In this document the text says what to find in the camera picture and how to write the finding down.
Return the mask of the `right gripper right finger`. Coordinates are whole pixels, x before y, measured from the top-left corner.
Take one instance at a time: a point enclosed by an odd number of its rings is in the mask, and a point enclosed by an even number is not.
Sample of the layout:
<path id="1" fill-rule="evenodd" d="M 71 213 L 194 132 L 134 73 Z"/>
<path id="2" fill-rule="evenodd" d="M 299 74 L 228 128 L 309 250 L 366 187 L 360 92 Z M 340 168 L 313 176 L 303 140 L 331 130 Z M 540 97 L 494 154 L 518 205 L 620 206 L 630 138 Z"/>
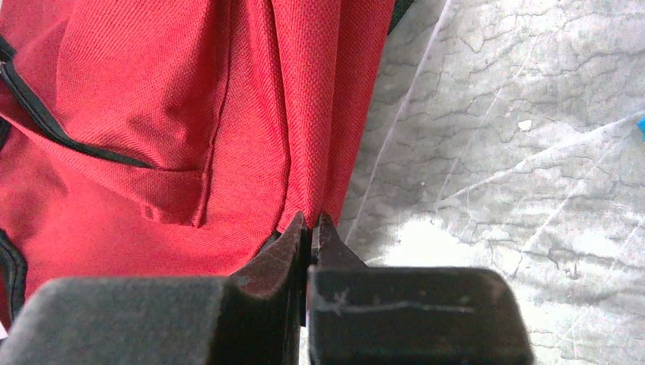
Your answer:
<path id="1" fill-rule="evenodd" d="M 307 286 L 313 364 L 531 364 L 516 298 L 496 272 L 370 267 L 321 214 Z"/>

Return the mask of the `red student backpack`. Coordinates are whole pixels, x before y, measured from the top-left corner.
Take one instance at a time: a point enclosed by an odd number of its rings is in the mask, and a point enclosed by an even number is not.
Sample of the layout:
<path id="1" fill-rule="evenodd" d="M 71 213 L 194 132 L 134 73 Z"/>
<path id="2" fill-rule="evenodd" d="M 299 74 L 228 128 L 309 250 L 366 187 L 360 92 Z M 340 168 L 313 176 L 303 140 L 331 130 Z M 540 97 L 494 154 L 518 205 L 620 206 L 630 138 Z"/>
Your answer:
<path id="1" fill-rule="evenodd" d="M 229 275 L 338 222 L 407 1 L 3 1 L 1 325 L 71 276 Z"/>

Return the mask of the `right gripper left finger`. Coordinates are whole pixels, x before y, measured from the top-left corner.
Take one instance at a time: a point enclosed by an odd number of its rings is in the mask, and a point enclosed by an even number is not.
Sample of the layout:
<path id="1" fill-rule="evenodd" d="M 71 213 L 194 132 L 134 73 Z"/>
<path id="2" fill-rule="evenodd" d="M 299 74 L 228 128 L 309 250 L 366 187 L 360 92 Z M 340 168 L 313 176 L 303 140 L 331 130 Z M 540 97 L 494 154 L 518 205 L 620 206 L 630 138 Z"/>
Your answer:
<path id="1" fill-rule="evenodd" d="M 229 277 L 61 278 L 27 302 L 3 364 L 296 364 L 307 225 Z"/>

